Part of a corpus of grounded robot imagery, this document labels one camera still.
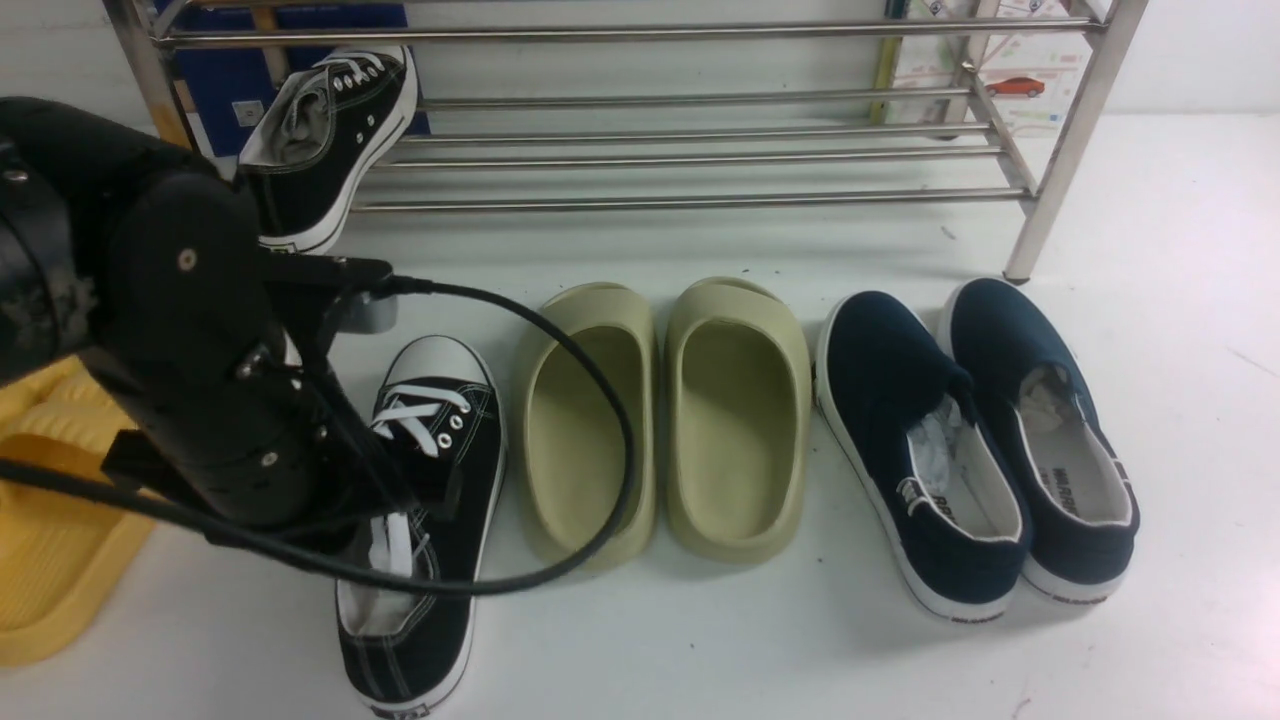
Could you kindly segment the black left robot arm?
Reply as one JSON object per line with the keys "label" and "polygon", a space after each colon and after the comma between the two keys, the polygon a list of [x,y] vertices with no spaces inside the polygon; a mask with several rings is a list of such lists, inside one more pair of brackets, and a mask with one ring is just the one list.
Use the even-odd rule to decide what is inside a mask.
{"label": "black left robot arm", "polygon": [[134,423],[102,473],[238,527],[328,544],[452,518],[463,474],[374,433],[328,361],[390,265],[273,252],[204,158],[61,102],[3,100],[3,379],[76,355]]}

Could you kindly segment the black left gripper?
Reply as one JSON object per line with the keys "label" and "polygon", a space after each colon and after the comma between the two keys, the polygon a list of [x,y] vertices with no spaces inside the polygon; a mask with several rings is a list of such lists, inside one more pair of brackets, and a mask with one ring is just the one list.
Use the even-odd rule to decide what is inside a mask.
{"label": "black left gripper", "polygon": [[270,252],[224,184],[146,184],[100,195],[84,265],[84,365],[138,427],[110,478],[315,551],[376,515],[454,515],[456,461],[376,436],[328,360],[362,297],[404,288],[390,264]]}

